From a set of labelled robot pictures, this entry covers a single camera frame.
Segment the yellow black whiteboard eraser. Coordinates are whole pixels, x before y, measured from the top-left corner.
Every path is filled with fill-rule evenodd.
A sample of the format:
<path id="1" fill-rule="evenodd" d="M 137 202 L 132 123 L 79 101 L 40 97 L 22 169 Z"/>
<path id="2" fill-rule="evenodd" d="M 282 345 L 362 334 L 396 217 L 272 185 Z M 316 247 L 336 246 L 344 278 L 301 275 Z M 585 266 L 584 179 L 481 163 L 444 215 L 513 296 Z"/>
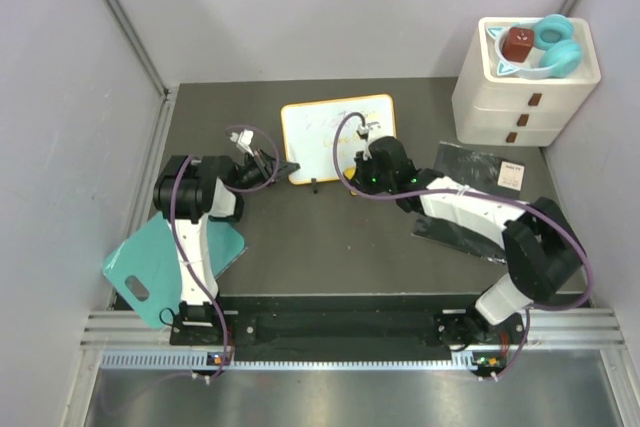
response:
<path id="1" fill-rule="evenodd" d="M 353 179 L 355 177 L 356 174 L 356 168 L 355 167 L 349 167 L 344 171 L 344 177 L 347 180 L 349 187 L 350 187 L 350 194 L 352 196 L 356 196 L 357 192 L 355 190 L 353 190 L 354 184 L 353 184 Z"/>

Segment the yellow framed whiteboard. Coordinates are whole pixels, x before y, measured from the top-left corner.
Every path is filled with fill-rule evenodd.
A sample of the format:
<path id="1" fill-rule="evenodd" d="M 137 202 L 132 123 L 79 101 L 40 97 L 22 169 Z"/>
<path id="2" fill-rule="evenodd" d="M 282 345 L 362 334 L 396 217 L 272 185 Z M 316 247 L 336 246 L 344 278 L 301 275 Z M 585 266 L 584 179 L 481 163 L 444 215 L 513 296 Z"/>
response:
<path id="1" fill-rule="evenodd" d="M 299 169 L 289 175 L 293 185 L 335 181 L 333 141 L 342 119 L 364 115 L 383 135 L 396 134 L 394 102 L 388 94 L 289 104 L 281 109 L 286 160 Z"/>

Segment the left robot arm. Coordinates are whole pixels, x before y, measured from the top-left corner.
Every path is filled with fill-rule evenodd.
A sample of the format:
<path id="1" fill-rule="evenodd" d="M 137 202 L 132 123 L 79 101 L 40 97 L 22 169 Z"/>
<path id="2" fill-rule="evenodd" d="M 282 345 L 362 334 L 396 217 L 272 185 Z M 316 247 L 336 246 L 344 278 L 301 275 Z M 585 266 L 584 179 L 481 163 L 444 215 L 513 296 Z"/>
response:
<path id="1" fill-rule="evenodd" d="M 168 222 L 176 243 L 181 275 L 182 315 L 202 310 L 192 321 L 192 331 L 205 343 L 226 334 L 227 321 L 216 313 L 211 300 L 218 296 L 212 270 L 209 223 L 233 223 L 244 210 L 243 192 L 267 187 L 297 172 L 296 162 L 280 160 L 258 149 L 244 155 L 242 164 L 228 156 L 194 159 L 174 155 L 158 176 L 154 207 Z"/>

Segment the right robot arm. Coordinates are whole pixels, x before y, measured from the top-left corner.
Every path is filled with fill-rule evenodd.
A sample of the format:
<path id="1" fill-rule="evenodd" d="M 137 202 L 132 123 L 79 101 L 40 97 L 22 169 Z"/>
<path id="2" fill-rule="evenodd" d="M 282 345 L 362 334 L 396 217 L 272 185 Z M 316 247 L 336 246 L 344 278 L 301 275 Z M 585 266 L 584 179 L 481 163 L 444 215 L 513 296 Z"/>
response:
<path id="1" fill-rule="evenodd" d="M 418 169 L 389 135 L 360 135 L 349 183 L 367 195 L 392 197 L 405 212 L 448 222 L 489 241 L 505 256 L 507 273 L 468 310 L 476 341 L 498 336 L 516 311 L 547 302 L 583 266 L 583 255 L 559 206 L 541 197 L 530 204 L 464 186 L 432 169 Z"/>

